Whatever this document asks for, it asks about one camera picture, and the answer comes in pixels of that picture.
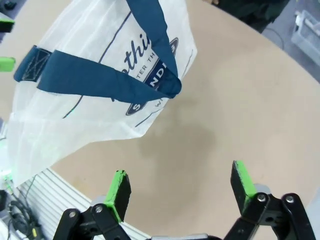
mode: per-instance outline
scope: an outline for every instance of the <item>bag handle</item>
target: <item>bag handle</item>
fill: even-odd
[[[18,82],[30,81],[30,79],[36,82],[42,72],[41,81],[37,86],[42,91],[105,97],[132,104],[145,104],[161,98],[174,98],[181,91],[182,85],[178,79],[177,64],[169,43],[168,26],[162,8],[158,0],[126,1],[136,21],[150,39],[152,50],[158,55],[159,61],[162,61],[167,67],[161,76],[161,84],[151,87],[112,67],[58,50],[47,58],[34,58],[29,54],[39,55],[35,48],[22,61],[23,64],[19,66],[14,79]],[[27,78],[28,74],[33,74],[33,77]]]

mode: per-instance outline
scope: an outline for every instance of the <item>plastic bin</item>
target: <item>plastic bin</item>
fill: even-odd
[[[309,12],[298,14],[291,41],[320,66],[320,22]]]

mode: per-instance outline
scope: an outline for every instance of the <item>white tote bag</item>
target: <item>white tote bag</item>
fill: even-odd
[[[185,0],[74,0],[14,75],[14,184],[89,143],[143,136],[196,55]]]

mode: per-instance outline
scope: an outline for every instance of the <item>beige tabletop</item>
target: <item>beige tabletop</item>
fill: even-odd
[[[67,2],[28,0],[0,55],[19,62]],[[320,86],[235,18],[200,0],[187,3],[198,56],[181,94],[144,137],[87,145],[53,169],[92,199],[125,169],[132,186],[126,222],[150,235],[224,237],[239,216],[233,160],[276,197],[311,200],[320,181]],[[38,29],[30,32],[32,25]],[[1,84],[0,115],[8,119],[12,73],[1,73]],[[276,239],[270,229],[257,235]]]

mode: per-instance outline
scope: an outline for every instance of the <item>screw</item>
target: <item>screw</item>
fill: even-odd
[[[97,206],[95,208],[95,212],[98,214],[98,213],[101,213],[102,212],[102,206]]]
[[[70,212],[69,217],[73,218],[76,215],[76,213],[74,211]]]
[[[295,200],[294,200],[294,197],[293,196],[286,196],[285,197],[285,200],[288,202],[288,203],[290,203],[290,204],[292,204]]]
[[[265,202],[266,201],[266,196],[263,194],[259,194],[258,195],[258,201],[259,202]]]

